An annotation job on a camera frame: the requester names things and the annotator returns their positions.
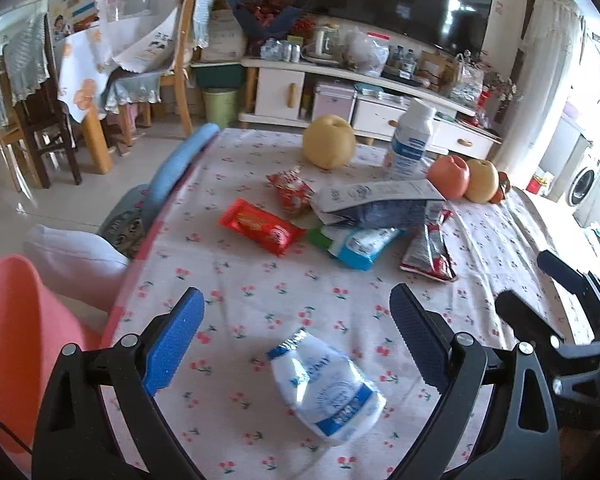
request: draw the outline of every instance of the orange plastic chair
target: orange plastic chair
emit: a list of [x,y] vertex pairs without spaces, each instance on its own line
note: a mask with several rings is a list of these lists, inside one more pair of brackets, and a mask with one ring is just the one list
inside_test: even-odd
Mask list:
[[[58,301],[33,264],[12,254],[0,259],[0,421],[21,441],[33,442],[46,383],[65,344],[98,348],[100,336]],[[0,444],[22,453],[0,430]]]

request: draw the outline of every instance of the yellow pear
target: yellow pear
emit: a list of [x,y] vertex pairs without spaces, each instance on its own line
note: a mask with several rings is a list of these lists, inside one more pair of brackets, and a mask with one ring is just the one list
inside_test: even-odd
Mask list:
[[464,196],[478,204],[488,202],[498,190],[498,170],[488,160],[478,160],[477,158],[467,161],[467,166],[469,167],[469,187]]
[[356,152],[353,128],[337,115],[318,117],[302,134],[302,152],[318,168],[334,170],[344,166]]

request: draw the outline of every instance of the red lid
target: red lid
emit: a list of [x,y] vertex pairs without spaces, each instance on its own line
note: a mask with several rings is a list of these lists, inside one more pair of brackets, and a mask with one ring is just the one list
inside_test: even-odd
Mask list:
[[380,38],[382,40],[388,40],[389,37],[385,36],[384,34],[376,34],[375,32],[368,32],[367,33],[368,36],[373,36],[374,38]]

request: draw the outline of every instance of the pink storage box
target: pink storage box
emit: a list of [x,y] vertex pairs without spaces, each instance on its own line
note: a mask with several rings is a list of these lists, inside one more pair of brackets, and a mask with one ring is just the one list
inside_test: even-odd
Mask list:
[[312,121],[323,115],[333,114],[349,123],[355,101],[356,90],[352,84],[334,80],[319,81],[315,85]]

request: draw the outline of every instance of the washing machine door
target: washing machine door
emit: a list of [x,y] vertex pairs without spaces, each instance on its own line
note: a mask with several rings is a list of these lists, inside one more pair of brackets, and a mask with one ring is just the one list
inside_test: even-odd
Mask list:
[[576,207],[586,199],[596,183],[596,175],[593,168],[583,168],[578,172],[564,196],[568,205]]

